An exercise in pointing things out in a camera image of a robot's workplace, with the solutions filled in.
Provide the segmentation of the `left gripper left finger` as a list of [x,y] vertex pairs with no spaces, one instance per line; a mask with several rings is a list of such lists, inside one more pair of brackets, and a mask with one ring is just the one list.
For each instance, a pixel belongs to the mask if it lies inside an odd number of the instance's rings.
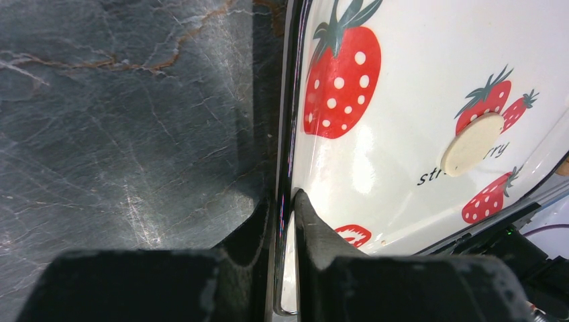
[[268,321],[270,201],[210,249],[81,250],[41,275],[19,321]]

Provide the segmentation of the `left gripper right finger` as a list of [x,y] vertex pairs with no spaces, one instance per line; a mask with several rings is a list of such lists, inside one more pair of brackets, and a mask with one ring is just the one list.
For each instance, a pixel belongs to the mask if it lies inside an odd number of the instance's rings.
[[525,292],[486,256],[369,256],[298,191],[294,201],[300,321],[531,321]]

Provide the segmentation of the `white strawberry tray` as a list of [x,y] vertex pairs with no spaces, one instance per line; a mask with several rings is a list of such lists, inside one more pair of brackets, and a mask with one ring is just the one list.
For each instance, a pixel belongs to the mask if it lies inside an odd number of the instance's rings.
[[[567,1],[291,1],[274,309],[298,311],[293,197],[365,254],[410,255],[494,218],[568,156]],[[502,133],[451,177],[486,113]]]

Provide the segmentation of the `white dough piece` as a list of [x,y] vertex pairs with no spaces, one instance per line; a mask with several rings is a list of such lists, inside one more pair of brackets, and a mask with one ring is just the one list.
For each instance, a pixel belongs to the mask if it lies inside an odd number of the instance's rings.
[[504,117],[498,113],[486,113],[474,119],[452,140],[442,156],[440,168],[451,177],[462,176],[475,168],[494,146],[504,124]]

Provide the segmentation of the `wooden dough roller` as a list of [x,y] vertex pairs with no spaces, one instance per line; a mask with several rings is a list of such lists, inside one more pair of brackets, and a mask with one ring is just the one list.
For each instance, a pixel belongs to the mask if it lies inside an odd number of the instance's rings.
[[569,158],[565,159],[556,169],[555,173],[559,176],[569,176]]

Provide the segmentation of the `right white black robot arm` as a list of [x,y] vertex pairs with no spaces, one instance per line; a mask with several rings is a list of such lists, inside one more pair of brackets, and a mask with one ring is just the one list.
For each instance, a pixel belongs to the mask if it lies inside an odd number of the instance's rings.
[[568,320],[568,259],[548,255],[520,232],[541,209],[531,202],[511,208],[497,220],[474,225],[419,253],[493,256],[504,262],[520,281],[536,321]]

